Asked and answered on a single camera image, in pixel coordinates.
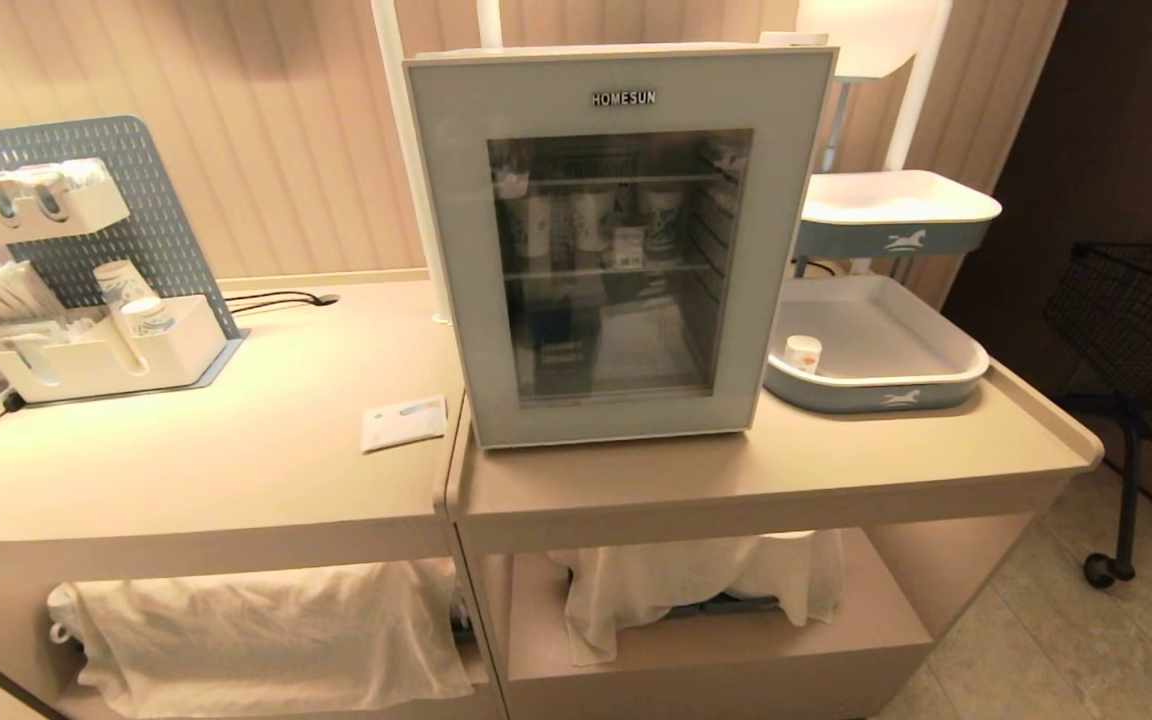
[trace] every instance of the wire basket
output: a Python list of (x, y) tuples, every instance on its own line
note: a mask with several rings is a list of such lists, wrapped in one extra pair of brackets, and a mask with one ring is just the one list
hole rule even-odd
[(1044, 314), (1152, 439), (1152, 245), (1076, 243)]

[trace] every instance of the white towel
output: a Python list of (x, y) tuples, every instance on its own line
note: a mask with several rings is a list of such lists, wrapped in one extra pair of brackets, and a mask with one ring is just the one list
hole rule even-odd
[(124, 717), (280, 715), (471, 694), (453, 585), (438, 559), (65, 583), (47, 605)]
[(616, 660), (617, 630), (722, 592), (775, 596), (796, 626), (828, 621), (844, 575), (838, 530), (562, 550), (550, 560), (573, 570), (564, 611), (573, 665)]

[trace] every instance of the horse logo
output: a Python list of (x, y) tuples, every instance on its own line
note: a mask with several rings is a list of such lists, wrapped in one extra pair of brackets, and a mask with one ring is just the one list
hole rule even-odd
[(888, 395), (886, 400), (882, 401), (884, 406), (916, 406), (918, 404), (918, 396), (922, 395), (923, 391), (911, 389), (905, 393), (905, 395)]
[(927, 232), (916, 232), (909, 237), (901, 237), (899, 234), (890, 234), (887, 240), (890, 242), (882, 247), (887, 252), (914, 252), (923, 249), (923, 238), (927, 237)]

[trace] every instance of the mini fridge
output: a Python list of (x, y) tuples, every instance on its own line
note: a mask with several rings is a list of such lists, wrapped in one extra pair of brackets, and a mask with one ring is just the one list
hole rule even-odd
[(484, 447), (749, 429), (836, 51), (406, 61)]

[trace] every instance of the gray pegboard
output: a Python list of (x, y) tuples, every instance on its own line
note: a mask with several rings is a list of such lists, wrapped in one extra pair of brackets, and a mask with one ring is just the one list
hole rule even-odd
[(180, 207), (150, 128), (139, 118), (118, 115), (0, 129), (0, 170), (77, 158), (105, 161), (131, 217), (101, 232), (15, 243), (9, 245), (13, 258), (32, 262), (67, 306), (104, 304), (92, 268), (131, 259), (160, 296), (205, 295), (225, 336), (236, 340), (238, 325)]

